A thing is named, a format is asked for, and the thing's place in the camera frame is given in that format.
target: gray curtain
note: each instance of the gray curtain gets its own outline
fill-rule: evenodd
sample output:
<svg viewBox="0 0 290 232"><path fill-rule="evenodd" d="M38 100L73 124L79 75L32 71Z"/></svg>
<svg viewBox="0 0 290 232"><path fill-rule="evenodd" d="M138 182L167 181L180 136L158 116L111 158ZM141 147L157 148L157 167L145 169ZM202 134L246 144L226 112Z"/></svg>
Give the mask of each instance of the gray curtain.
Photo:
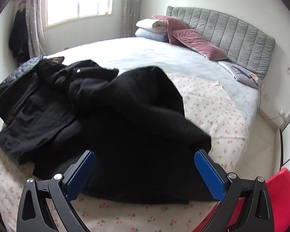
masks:
<svg viewBox="0 0 290 232"><path fill-rule="evenodd" d="M140 0L123 0L121 37L133 37L137 30L138 9Z"/></svg>
<svg viewBox="0 0 290 232"><path fill-rule="evenodd" d="M26 23L30 58L40 54L45 55L43 50L44 34L41 18L41 0L26 0Z"/></svg>

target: hanging black clothes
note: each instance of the hanging black clothes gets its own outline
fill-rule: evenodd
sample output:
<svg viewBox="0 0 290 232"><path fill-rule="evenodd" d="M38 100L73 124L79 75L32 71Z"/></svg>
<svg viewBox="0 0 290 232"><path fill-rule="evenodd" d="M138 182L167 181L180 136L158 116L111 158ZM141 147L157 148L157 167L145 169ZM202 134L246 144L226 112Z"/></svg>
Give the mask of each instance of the hanging black clothes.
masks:
<svg viewBox="0 0 290 232"><path fill-rule="evenodd" d="M9 39L9 48L13 52L13 57L17 58L17 63L22 64L30 59L26 9L16 12L13 29Z"/></svg>
<svg viewBox="0 0 290 232"><path fill-rule="evenodd" d="M117 75L91 60L41 60L0 94L0 116L9 122L1 148L17 164L35 162L41 179L92 150L96 165L83 193L99 198L213 200L194 166L194 153L209 152L211 139L185 119L172 82L158 67Z"/></svg>

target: headboard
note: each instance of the headboard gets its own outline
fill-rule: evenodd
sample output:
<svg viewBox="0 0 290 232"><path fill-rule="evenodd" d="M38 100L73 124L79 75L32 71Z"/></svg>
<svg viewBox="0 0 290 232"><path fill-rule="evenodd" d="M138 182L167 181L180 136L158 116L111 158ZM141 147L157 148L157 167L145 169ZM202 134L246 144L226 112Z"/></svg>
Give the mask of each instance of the headboard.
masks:
<svg viewBox="0 0 290 232"><path fill-rule="evenodd" d="M233 16L209 9L168 6L176 17L207 41L222 49L229 60L263 79L271 61L275 39Z"/></svg>

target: window sill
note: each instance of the window sill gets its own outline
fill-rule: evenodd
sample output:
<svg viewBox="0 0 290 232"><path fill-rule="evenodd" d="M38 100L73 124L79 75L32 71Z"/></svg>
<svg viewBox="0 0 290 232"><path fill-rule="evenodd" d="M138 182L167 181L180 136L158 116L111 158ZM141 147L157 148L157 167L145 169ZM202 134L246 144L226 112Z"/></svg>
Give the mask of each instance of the window sill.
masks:
<svg viewBox="0 0 290 232"><path fill-rule="evenodd" d="M50 29L56 28L58 26L61 25L65 25L65 24L69 24L73 21L83 21L83 20L88 20L89 18L105 18L105 17L113 17L113 14L106 14L106 15L91 15L91 16L85 16L85 17L77 17L77 18L71 18L71 19L67 19L65 21L61 21L61 22L57 22L48 26L43 26L43 31L48 31Z"/></svg>

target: gray pillow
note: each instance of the gray pillow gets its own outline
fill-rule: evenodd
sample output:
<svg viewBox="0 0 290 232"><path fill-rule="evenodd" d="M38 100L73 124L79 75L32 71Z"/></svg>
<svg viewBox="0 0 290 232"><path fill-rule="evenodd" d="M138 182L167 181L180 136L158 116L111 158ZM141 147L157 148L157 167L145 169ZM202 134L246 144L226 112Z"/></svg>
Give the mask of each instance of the gray pillow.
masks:
<svg viewBox="0 0 290 232"><path fill-rule="evenodd" d="M261 79L259 79L259 77L251 71L235 63L229 63L226 61L219 61L218 63L230 72L236 81L257 89L261 88Z"/></svg>
<svg viewBox="0 0 290 232"><path fill-rule="evenodd" d="M143 37L143 38L147 38L147 39L156 40L156 41L159 41L159 42L169 42L168 33L167 32L154 33L154 32L150 32L148 30L139 28L135 32L135 36L136 37Z"/></svg>

